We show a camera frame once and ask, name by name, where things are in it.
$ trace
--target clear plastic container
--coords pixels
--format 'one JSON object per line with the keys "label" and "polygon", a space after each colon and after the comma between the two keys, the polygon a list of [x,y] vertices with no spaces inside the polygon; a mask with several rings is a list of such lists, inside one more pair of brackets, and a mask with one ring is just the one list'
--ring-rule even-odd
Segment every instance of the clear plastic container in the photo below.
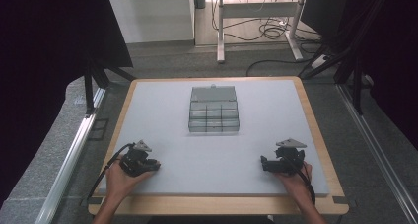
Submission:
{"label": "clear plastic container", "polygon": [[190,132],[239,131],[240,119],[235,87],[193,87],[188,128]]}

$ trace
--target wire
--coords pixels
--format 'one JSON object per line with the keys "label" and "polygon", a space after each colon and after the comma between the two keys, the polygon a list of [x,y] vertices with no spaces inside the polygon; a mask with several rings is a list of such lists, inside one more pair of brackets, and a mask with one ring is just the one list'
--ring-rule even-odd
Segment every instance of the wire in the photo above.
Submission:
{"label": "wire", "polygon": [[265,62],[277,62],[277,63],[306,63],[311,61],[312,58],[307,59],[307,60],[302,60],[302,61],[285,61],[285,60],[279,60],[279,59],[265,59],[265,60],[260,60],[260,61],[256,61],[254,63],[252,63],[251,65],[249,65],[249,67],[247,68],[246,72],[245,72],[245,77],[249,77],[249,71],[257,64],[259,63],[265,63]]}
{"label": "wire", "polygon": [[134,143],[128,143],[126,145],[124,145],[122,148],[119,149],[119,151],[117,151],[111,158],[110,160],[108,160],[106,166],[104,167],[104,169],[102,170],[101,174],[98,176],[98,178],[96,179],[95,183],[92,186],[92,189],[89,192],[89,195],[87,196],[87,201],[89,201],[89,199],[92,197],[93,192],[95,191],[96,187],[99,185],[99,182],[102,180],[102,178],[105,176],[105,171],[107,171],[107,169],[110,168],[111,164],[113,164],[114,161],[117,160],[117,157],[119,156],[119,154],[125,150],[125,148],[127,147],[133,147],[135,144]]}
{"label": "wire", "polygon": [[304,48],[304,45],[305,45],[305,44],[320,44],[320,45],[323,45],[323,43],[322,43],[322,42],[304,42],[304,43],[301,43],[301,45],[300,45],[301,50],[302,50],[303,52],[305,52],[305,53],[316,53],[316,51],[307,51],[307,50]]}
{"label": "wire", "polygon": [[310,192],[310,194],[311,194],[311,201],[313,202],[313,204],[315,204],[315,202],[316,202],[316,196],[315,196],[315,193],[314,193],[314,187],[313,187],[313,185],[311,184],[311,178],[309,177],[309,174],[308,174],[308,169],[307,169],[307,167],[305,166],[305,164],[304,164],[304,167],[305,167],[305,172],[307,173],[307,176],[305,176],[302,172],[301,172],[301,170],[300,169],[298,169],[296,166],[295,166],[295,164],[293,164],[293,162],[289,159],[289,158],[287,158],[286,156],[283,156],[283,158],[286,160],[286,161],[288,161],[288,163],[292,166],[292,168],[293,168],[293,170],[302,178],[302,180],[304,181],[304,183],[305,183],[305,186],[307,187],[307,189],[308,189],[308,191]]}
{"label": "wire", "polygon": [[[216,12],[216,6],[218,5],[218,0],[215,0],[215,2],[212,0],[211,3],[212,3],[212,28],[216,31],[219,31],[219,28],[218,28],[218,26],[216,24],[216,21],[215,21],[215,12]],[[266,23],[261,24],[259,26],[258,29],[260,31],[260,35],[258,37],[243,38],[243,37],[238,37],[238,36],[232,35],[232,34],[225,34],[225,36],[235,37],[235,38],[238,38],[238,39],[244,40],[244,41],[253,41],[253,40],[256,40],[256,39],[259,39],[259,38],[262,38],[262,37],[266,37],[268,39],[275,40],[275,39],[279,38],[281,35],[283,35],[288,30],[287,29],[288,26],[291,26],[290,24],[288,24],[289,18],[287,18],[287,21],[286,21],[285,25],[271,24],[271,22],[279,22],[279,20],[276,20],[274,18],[267,18],[267,19],[265,19],[265,18],[255,18],[255,19],[250,19],[250,20],[239,22],[239,23],[235,23],[235,24],[232,24],[232,25],[224,26],[223,29],[231,28],[231,27],[234,27],[234,26],[237,26],[237,25],[241,25],[241,24],[248,23],[248,22],[253,22],[253,21],[266,21]],[[310,31],[306,31],[306,30],[301,30],[301,29],[297,29],[297,31],[318,35],[318,33],[310,32]],[[307,40],[307,39],[304,39],[302,37],[299,37],[298,35],[295,35],[295,37],[299,40]]]}
{"label": "wire", "polygon": [[261,4],[261,6],[259,7],[259,9],[257,9],[257,10],[253,10],[253,9],[251,9],[248,5],[246,5],[246,7],[251,11],[251,12],[259,12],[259,11],[261,11],[262,10],[262,8],[264,7],[264,3],[266,2],[267,0],[264,0],[263,2],[262,2],[262,4]]}

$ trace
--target metal rail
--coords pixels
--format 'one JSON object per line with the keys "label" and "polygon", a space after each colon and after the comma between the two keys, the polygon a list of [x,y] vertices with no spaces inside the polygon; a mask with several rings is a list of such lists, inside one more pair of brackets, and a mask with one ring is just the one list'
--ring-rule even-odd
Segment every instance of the metal rail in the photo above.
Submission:
{"label": "metal rail", "polygon": [[[105,95],[105,89],[98,89],[94,97],[94,106],[98,108],[102,102],[102,98]],[[83,118],[79,130],[71,144],[70,150],[55,178],[55,182],[43,203],[43,207],[36,219],[36,224],[45,224],[52,221],[53,216],[58,208],[61,197],[67,188],[68,182],[71,179],[73,170],[77,164],[77,160],[83,150],[85,141],[89,134],[90,129],[93,126],[93,122],[96,118],[97,110],[94,110],[91,116]]]}
{"label": "metal rail", "polygon": [[344,103],[351,113],[356,125],[366,140],[372,155],[374,156],[379,168],[381,169],[384,178],[392,190],[395,198],[399,202],[400,207],[405,213],[406,218],[411,224],[418,224],[418,208],[415,204],[411,194],[407,190],[403,181],[399,178],[396,171],[393,169],[384,151],[382,150],[379,141],[376,139],[373,132],[370,130],[366,120],[363,116],[357,113],[357,110],[351,104],[351,95],[347,88],[342,85],[337,85],[337,89],[343,97]]}

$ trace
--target gray floor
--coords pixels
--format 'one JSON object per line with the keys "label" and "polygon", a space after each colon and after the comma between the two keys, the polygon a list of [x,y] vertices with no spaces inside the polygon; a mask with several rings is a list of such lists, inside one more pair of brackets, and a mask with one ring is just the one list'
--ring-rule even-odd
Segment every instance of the gray floor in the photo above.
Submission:
{"label": "gray floor", "polygon": [[[229,46],[225,64],[216,62],[216,48],[194,47],[190,42],[129,45],[134,68],[127,72],[138,78],[243,77],[257,60],[292,60],[287,45]],[[295,76],[304,63],[263,63],[250,76]],[[328,152],[350,201],[350,210],[341,223],[408,223],[396,198],[380,171],[362,134],[332,83],[331,68],[304,82]],[[104,162],[129,83],[107,72],[111,84],[98,112],[97,127],[107,122],[106,130],[93,131],[79,158],[53,223],[90,223],[92,216],[80,205],[89,192]],[[85,104],[83,79],[68,86],[66,102],[41,148],[25,174],[3,204],[0,223],[34,223],[55,176],[68,152]],[[364,117],[378,141],[417,202],[418,152],[375,104],[368,91],[362,95]],[[113,223],[146,223],[149,217],[119,216]],[[326,216],[330,223],[338,217]],[[304,223],[300,216],[275,216],[276,223]]]}

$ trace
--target wall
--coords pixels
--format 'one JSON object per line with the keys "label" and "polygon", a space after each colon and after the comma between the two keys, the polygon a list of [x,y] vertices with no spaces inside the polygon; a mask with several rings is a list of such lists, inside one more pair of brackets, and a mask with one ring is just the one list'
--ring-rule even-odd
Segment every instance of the wall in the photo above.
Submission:
{"label": "wall", "polygon": [[126,43],[194,39],[194,0],[110,0]]}

